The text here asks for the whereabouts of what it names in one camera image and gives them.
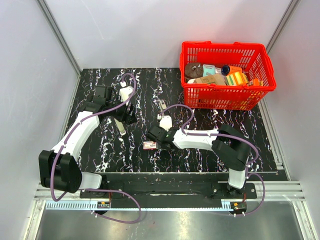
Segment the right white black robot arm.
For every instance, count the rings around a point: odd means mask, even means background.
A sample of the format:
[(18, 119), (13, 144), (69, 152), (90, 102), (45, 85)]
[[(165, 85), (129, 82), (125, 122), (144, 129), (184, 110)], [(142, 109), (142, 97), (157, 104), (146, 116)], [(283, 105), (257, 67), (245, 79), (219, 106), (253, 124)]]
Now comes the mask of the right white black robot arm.
[(246, 167), (253, 145), (236, 129), (223, 124), (218, 129), (185, 130), (152, 126), (146, 137), (161, 149), (199, 149), (215, 153), (228, 169), (227, 192), (239, 198), (246, 191)]

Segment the beige stapler magazine piece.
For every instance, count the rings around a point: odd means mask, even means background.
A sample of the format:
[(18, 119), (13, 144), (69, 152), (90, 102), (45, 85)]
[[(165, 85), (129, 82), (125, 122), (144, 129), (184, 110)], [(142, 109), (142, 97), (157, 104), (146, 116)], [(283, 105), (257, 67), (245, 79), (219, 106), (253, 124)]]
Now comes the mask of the beige stapler magazine piece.
[(114, 121), (115, 121), (115, 124), (116, 124), (116, 126), (117, 126), (117, 129), (118, 129), (118, 131), (119, 131), (119, 134), (120, 134), (121, 136), (124, 136), (124, 135), (126, 134), (126, 130), (125, 130), (125, 127), (124, 127), (123, 123), (120, 122), (120, 121), (118, 121), (117, 119), (114, 119)]

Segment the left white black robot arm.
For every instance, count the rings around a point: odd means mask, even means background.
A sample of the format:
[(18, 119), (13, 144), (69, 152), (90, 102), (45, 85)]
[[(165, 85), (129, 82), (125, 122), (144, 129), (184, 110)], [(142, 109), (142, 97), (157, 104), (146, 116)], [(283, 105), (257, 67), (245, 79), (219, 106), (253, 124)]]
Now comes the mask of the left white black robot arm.
[(43, 150), (38, 157), (40, 183), (67, 193), (90, 189), (98, 198), (107, 195), (108, 185), (98, 173), (82, 172), (77, 164), (80, 152), (95, 129), (105, 118), (113, 118), (119, 133), (126, 134), (125, 126), (137, 121), (135, 106), (129, 102), (134, 88), (123, 87), (117, 95), (113, 89), (99, 85), (91, 100), (81, 111), (65, 136), (51, 150)]

